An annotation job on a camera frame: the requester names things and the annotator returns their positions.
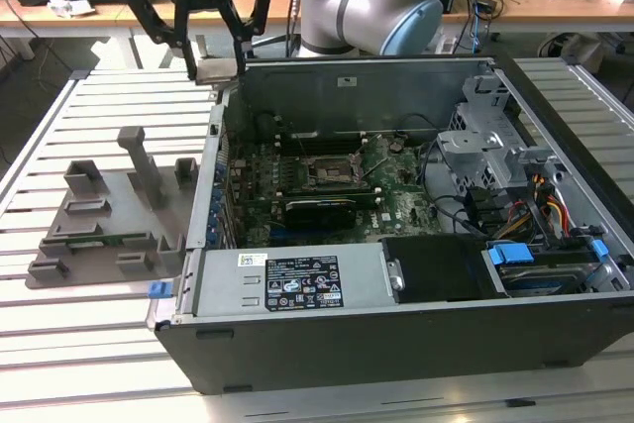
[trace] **floor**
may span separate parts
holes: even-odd
[[[535,56],[542,39],[541,35],[505,34],[497,42],[488,42],[484,52],[502,51],[517,58]],[[156,68],[165,63],[166,46],[156,46],[145,37],[138,37],[137,43],[144,67]],[[232,53],[229,36],[210,38],[207,44],[208,50],[216,56]],[[53,45],[54,51],[70,69],[124,67],[117,46],[110,39],[35,40],[36,57],[33,60],[11,61],[0,72],[0,176],[18,155],[68,79],[69,71],[47,45]],[[282,56],[283,46],[266,47],[258,54],[263,57]],[[179,58],[169,63],[171,67],[183,65]],[[596,77],[614,96],[622,99],[631,85],[632,71],[634,54],[607,52]],[[634,110],[634,92],[630,92],[626,104]]]

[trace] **yellow wire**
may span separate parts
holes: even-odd
[[[562,231],[564,231],[564,214],[562,213],[562,209],[559,208],[559,205],[556,204],[555,202],[546,202],[549,206],[553,207],[555,210],[557,210],[557,214],[559,215],[559,226],[562,228]]]
[[[531,214],[528,213],[526,215],[524,215],[522,218],[520,218],[517,222],[515,222],[513,225],[511,225],[508,230],[505,230],[499,237],[497,237],[498,239],[505,237],[506,235],[508,235],[511,232],[514,232],[515,230],[517,230],[519,227],[521,227],[522,225],[524,225],[529,219],[531,218]]]

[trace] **red wire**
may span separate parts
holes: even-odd
[[[507,224],[511,223],[511,219],[513,218],[513,212],[519,205],[524,205],[524,202],[522,202],[521,200],[518,200],[508,210],[508,220],[506,221]]]

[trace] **wooden desk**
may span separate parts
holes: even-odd
[[[634,4],[608,0],[504,0],[502,16],[493,32],[628,32],[634,31]],[[467,19],[466,0],[456,0],[454,12],[443,22],[452,29]]]
[[[98,5],[97,13],[75,19],[56,17],[47,7],[22,7],[17,0],[12,6],[41,37],[114,37],[119,42],[127,67],[141,67],[134,35],[144,31],[128,6]],[[238,11],[248,16],[254,0],[234,0]],[[632,32],[634,4],[614,5],[607,0],[504,0],[503,15],[490,25],[492,32]],[[267,35],[283,32],[289,0],[271,0]],[[155,3],[158,13],[167,22],[173,21],[173,4],[168,0]],[[443,32],[455,36],[468,19],[467,3],[456,0],[454,11],[444,16]],[[217,12],[192,14],[189,30],[192,36],[226,32]],[[28,39],[27,31],[16,16],[0,1],[0,35],[7,39]],[[23,55],[32,55],[25,42],[14,44]]]
[[[121,29],[117,26],[117,17],[126,7],[123,4],[95,5],[93,6],[96,10],[95,14],[64,19],[54,14],[47,6],[23,7],[18,0],[8,1],[16,13],[40,37],[112,37],[119,44],[126,66],[141,67],[141,59],[130,29]],[[0,35],[7,39],[22,58],[34,57],[29,46],[29,40],[33,34],[25,29],[5,0],[0,0]]]

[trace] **black cable on desk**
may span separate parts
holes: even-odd
[[[9,7],[9,9],[11,10],[11,12],[13,12],[13,15],[15,15],[17,17],[17,19],[20,21],[20,23],[24,26],[25,29],[27,29],[29,32],[31,32],[31,34],[36,38],[39,39],[40,36],[31,28],[29,27],[29,25],[24,21],[24,19],[22,17],[20,17],[20,14],[18,14],[18,12],[16,12],[16,10],[13,8],[13,5],[11,5],[11,2],[9,2],[9,0],[4,0],[5,4],[7,4],[7,7]],[[61,59],[61,57],[57,54],[57,52],[50,46],[48,45],[46,42],[44,42],[45,46],[47,47],[47,49],[49,50],[49,52],[51,52],[51,54],[57,58],[57,60],[61,63],[61,65],[66,68],[68,70],[68,72],[72,73],[73,69],[68,66],[68,64]]]

